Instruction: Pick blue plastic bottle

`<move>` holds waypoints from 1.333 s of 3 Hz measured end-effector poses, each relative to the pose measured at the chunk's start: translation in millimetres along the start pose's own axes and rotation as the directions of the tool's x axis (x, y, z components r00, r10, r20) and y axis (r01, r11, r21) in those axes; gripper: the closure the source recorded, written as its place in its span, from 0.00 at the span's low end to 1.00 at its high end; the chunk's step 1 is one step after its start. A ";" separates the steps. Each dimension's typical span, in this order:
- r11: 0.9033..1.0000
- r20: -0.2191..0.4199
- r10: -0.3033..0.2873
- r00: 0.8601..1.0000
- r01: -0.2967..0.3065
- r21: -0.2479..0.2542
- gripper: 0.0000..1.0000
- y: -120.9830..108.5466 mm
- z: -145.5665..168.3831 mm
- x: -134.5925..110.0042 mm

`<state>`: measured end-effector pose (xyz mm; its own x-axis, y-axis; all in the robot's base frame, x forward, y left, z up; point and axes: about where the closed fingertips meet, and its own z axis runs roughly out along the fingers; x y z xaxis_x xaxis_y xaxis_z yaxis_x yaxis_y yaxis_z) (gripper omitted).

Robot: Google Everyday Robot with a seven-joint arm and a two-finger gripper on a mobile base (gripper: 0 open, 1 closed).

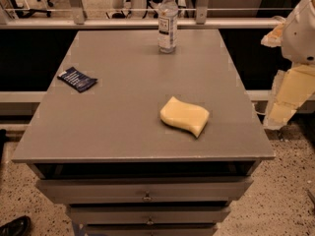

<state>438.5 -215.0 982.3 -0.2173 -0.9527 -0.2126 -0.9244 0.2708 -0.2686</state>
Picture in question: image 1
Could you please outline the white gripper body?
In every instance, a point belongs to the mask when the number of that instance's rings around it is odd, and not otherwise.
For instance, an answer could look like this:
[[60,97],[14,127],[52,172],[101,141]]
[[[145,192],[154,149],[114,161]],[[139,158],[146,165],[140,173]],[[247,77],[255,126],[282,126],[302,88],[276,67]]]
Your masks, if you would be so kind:
[[276,16],[276,20],[279,21],[278,25],[263,36],[263,38],[261,39],[262,45],[272,48],[282,45],[285,18],[281,16]]

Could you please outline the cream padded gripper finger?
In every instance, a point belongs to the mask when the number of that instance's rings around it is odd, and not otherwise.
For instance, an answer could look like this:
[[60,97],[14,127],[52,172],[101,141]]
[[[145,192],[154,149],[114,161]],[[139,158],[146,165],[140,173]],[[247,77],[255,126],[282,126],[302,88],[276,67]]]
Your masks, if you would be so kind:
[[299,107],[315,93],[315,66],[293,64],[274,77],[263,126],[279,130],[285,126]]

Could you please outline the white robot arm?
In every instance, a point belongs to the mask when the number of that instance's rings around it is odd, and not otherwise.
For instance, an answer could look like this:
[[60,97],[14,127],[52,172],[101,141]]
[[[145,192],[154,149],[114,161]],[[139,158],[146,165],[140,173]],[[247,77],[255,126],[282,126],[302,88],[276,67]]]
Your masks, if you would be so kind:
[[261,43],[279,46],[291,68],[274,77],[263,126],[279,130],[315,93],[315,0],[300,0],[285,20]]

